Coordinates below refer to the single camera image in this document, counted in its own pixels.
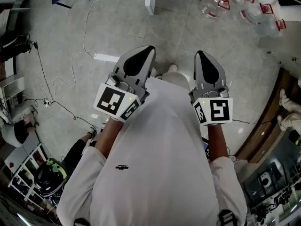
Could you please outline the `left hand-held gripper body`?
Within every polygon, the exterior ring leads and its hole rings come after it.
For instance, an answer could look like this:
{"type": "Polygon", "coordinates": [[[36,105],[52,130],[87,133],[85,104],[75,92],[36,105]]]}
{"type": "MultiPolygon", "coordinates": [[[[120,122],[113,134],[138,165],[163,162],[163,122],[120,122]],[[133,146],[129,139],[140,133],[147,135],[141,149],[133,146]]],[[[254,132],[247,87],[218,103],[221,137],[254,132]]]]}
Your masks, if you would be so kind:
{"type": "Polygon", "coordinates": [[[110,73],[107,81],[99,87],[94,108],[114,120],[126,122],[149,95],[146,88],[138,87],[135,90],[120,77],[110,73]]]}

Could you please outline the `pile of clear plastic bottles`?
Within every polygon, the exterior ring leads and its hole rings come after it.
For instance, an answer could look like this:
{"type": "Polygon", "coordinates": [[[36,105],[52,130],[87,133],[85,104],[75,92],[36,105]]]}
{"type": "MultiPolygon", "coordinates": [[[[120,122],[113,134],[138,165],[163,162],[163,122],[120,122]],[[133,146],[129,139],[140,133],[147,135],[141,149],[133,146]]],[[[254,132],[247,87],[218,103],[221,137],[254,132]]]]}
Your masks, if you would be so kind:
{"type": "Polygon", "coordinates": [[[205,17],[217,18],[230,11],[230,0],[202,0],[201,12],[205,17]]]}

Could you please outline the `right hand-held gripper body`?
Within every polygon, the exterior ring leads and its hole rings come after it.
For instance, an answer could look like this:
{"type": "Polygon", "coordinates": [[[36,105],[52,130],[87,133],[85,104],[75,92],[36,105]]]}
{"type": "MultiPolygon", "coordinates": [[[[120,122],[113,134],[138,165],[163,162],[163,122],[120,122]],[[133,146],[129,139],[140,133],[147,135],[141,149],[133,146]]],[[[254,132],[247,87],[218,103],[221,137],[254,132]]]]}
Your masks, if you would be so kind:
{"type": "Polygon", "coordinates": [[[229,97],[229,88],[221,87],[200,95],[200,90],[189,93],[190,102],[202,126],[221,125],[232,122],[233,99],[229,97]]]}

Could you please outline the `person's right forearm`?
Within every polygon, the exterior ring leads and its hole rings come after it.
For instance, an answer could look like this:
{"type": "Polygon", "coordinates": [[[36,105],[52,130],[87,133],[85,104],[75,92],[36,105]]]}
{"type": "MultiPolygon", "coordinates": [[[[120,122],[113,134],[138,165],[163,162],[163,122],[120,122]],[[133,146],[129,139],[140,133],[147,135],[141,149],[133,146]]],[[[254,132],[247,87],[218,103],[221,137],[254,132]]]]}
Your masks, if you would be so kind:
{"type": "Polygon", "coordinates": [[[210,162],[220,157],[228,157],[228,150],[221,125],[210,125],[207,129],[210,162]]]}

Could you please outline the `black yellow device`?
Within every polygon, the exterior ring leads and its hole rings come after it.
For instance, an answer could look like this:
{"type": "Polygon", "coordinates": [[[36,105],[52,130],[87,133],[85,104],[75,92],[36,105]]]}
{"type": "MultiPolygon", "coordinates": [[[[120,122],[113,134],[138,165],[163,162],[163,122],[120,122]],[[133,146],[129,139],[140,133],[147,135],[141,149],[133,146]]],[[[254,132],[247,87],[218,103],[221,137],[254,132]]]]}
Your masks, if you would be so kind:
{"type": "Polygon", "coordinates": [[[289,134],[289,140],[297,147],[301,147],[301,135],[296,131],[293,130],[289,134]]]}

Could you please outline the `person's beige trousers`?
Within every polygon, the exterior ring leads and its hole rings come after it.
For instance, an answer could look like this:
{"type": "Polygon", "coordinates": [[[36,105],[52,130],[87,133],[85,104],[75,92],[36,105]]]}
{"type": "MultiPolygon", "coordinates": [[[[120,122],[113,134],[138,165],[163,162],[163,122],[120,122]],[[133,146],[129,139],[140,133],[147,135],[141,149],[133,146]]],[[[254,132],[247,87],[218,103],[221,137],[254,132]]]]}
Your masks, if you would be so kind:
{"type": "Polygon", "coordinates": [[[189,82],[186,77],[179,72],[167,72],[162,75],[162,80],[182,87],[188,91],[190,91],[189,82]]]}

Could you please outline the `person's white shirt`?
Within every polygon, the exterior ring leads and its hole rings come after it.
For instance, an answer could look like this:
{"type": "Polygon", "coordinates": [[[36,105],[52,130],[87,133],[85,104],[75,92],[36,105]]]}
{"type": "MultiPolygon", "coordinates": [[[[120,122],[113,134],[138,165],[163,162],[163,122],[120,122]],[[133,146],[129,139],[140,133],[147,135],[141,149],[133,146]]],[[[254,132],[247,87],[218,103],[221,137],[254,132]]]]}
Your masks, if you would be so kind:
{"type": "Polygon", "coordinates": [[[156,78],[106,159],[87,147],[65,185],[63,226],[220,226],[230,210],[244,226],[246,200],[229,157],[210,162],[188,90],[156,78]]]}

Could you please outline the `white bookshelf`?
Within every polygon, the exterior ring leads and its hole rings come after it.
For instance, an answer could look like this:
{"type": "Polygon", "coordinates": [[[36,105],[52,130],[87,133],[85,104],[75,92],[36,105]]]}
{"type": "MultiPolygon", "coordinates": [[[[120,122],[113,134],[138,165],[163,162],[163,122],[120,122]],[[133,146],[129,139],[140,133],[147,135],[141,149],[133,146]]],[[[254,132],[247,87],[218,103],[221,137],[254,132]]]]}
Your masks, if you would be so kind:
{"type": "Polygon", "coordinates": [[[24,118],[24,77],[12,75],[0,81],[0,106],[11,123],[24,118]]]}

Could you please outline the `person's left forearm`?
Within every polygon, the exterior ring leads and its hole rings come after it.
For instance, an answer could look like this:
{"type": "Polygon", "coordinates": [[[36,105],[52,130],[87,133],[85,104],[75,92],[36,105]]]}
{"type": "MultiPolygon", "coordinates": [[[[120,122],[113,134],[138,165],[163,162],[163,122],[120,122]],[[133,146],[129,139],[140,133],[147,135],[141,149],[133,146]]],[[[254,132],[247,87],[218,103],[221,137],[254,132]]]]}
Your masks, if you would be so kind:
{"type": "Polygon", "coordinates": [[[100,133],[99,138],[96,140],[95,149],[97,149],[106,159],[108,158],[123,125],[123,122],[109,118],[103,131],[100,133]]]}

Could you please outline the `black green backpack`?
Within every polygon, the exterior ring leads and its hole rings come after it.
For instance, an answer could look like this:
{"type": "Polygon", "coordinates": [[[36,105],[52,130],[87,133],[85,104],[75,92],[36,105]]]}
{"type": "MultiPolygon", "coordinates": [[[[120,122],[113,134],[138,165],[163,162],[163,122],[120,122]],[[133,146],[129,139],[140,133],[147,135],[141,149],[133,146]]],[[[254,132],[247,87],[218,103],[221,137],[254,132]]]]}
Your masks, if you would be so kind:
{"type": "Polygon", "coordinates": [[[47,159],[34,175],[34,185],[42,197],[50,197],[59,191],[70,176],[70,172],[55,158],[47,159]]]}

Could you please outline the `white storage rack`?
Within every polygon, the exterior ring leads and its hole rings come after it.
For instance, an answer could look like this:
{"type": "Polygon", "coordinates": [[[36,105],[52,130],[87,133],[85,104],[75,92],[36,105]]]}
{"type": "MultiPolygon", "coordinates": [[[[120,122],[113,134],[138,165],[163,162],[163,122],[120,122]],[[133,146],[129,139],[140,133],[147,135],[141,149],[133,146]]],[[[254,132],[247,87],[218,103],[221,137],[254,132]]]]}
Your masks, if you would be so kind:
{"type": "Polygon", "coordinates": [[[7,155],[4,163],[11,172],[9,188],[14,189],[21,195],[24,202],[29,202],[37,207],[43,201],[42,196],[34,186],[34,175],[46,160],[42,143],[36,133],[27,137],[21,147],[5,145],[7,155]]]}

